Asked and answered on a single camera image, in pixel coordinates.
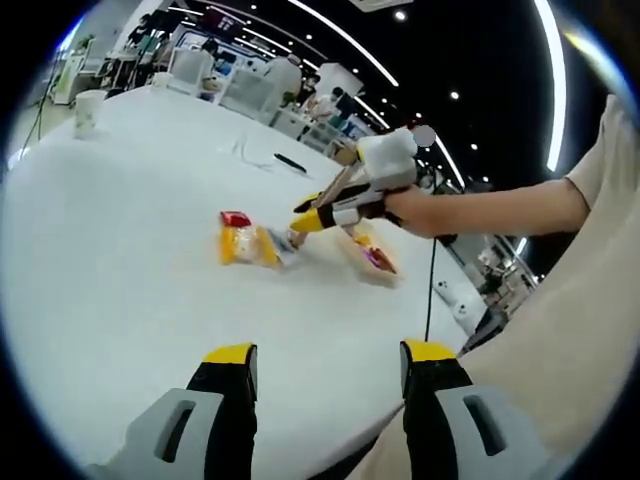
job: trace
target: ceiling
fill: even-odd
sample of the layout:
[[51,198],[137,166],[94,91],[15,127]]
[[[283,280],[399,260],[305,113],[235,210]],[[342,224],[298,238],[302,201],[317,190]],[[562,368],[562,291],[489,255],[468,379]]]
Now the ceiling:
[[[533,0],[422,0],[400,7],[407,15],[404,22],[395,20],[393,8],[363,13],[346,0],[303,1],[366,48],[398,87],[336,32],[288,0],[217,3],[233,8],[240,18],[252,18],[252,30],[283,45],[292,38],[260,20],[314,47],[328,61],[356,68],[366,92],[362,99],[383,112],[392,128],[420,113],[442,139],[467,184],[486,177],[494,189],[504,190],[560,177],[595,140],[606,90],[562,40],[568,92],[565,135],[556,172],[546,168],[553,76]],[[186,4],[197,11],[207,5],[203,0]],[[298,40],[290,48],[316,65],[325,61]],[[451,98],[453,91],[458,100]],[[432,148],[430,154],[455,181],[440,150]],[[534,272],[546,273],[570,240],[567,236],[532,239],[526,258]]]

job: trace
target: person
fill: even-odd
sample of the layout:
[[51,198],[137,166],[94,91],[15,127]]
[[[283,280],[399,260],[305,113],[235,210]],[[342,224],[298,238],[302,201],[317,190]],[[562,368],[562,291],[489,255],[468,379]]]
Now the person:
[[140,17],[140,19],[138,20],[138,25],[136,25],[136,28],[134,28],[127,37],[127,46],[137,46],[142,40],[142,37],[148,35],[151,32],[151,25],[149,24],[150,20],[151,15],[148,13]]
[[298,96],[302,83],[302,72],[299,65],[300,58],[292,53],[286,58],[274,58],[264,66],[263,77],[274,86],[262,108],[267,123],[282,104],[286,93],[293,94],[294,98]]
[[498,293],[498,290],[502,286],[502,276],[504,274],[504,270],[500,270],[497,267],[492,267],[489,264],[484,265],[484,283],[480,285],[480,288],[478,288],[478,293],[484,296],[490,296]]
[[274,58],[266,64],[263,76],[276,85],[276,95],[279,100],[282,100],[286,92],[298,96],[302,83],[300,58],[293,53],[286,58]]
[[171,61],[171,54],[173,53],[173,44],[171,43],[171,35],[164,32],[160,35],[160,43],[153,56],[151,57],[151,65],[155,72],[166,72],[169,68],[169,62]]
[[342,95],[344,90],[340,87],[335,87],[328,95],[313,95],[302,106],[302,111],[316,122],[328,120],[336,111],[336,103]]
[[207,41],[202,45],[202,51],[208,54],[202,70],[202,93],[200,98],[204,100],[213,100],[215,93],[220,90],[220,87],[216,83],[212,73],[219,49],[220,46],[218,45],[218,42],[213,38],[207,39]]
[[142,87],[149,81],[149,78],[156,72],[166,72],[169,69],[173,45],[171,43],[171,35],[163,33],[159,37],[160,43],[158,48],[151,57],[149,63],[140,63],[135,75],[135,87]]
[[322,80],[322,78],[317,73],[309,75],[309,78],[307,78],[302,84],[302,88],[300,89],[300,93],[298,93],[296,102],[300,105],[304,105],[304,102],[306,102],[309,97],[315,95],[316,85],[320,83],[320,80]]
[[[425,238],[579,231],[504,331],[460,358],[474,383],[501,389],[528,414],[557,455],[578,453],[597,431],[637,352],[639,162],[640,134],[609,96],[595,145],[563,179],[469,195],[414,187],[385,200]],[[411,478],[402,412],[348,478]]]

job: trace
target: floor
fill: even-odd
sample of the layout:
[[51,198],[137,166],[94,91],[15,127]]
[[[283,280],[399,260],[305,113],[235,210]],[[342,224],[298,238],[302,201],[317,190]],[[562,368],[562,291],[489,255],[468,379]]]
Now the floor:
[[38,116],[38,105],[33,105],[23,109],[16,117],[13,125],[13,131],[9,136],[9,142],[6,148],[8,157],[8,167],[11,169],[17,161],[23,150],[26,151],[40,141],[49,131],[73,117],[73,109],[66,105],[54,105],[50,100],[46,100],[42,109],[42,121],[40,123],[40,136],[38,136],[38,127],[33,129]]

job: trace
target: hand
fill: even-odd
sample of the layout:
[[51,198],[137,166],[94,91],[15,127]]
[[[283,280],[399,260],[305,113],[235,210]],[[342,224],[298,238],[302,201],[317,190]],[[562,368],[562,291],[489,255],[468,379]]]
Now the hand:
[[402,220],[402,228],[419,236],[429,237],[424,227],[424,209],[429,196],[412,185],[408,190],[391,193],[384,199],[387,210]]

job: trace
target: food package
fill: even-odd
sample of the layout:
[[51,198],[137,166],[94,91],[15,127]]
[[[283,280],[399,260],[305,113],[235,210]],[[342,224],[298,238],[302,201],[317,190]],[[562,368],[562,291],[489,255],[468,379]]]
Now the food package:
[[349,229],[336,230],[338,245],[362,279],[369,283],[396,286],[401,274],[393,250],[369,221],[362,220]]
[[295,250],[286,236],[252,224],[242,212],[220,212],[220,219],[222,228],[218,249],[222,265],[245,263],[280,268],[290,264]]

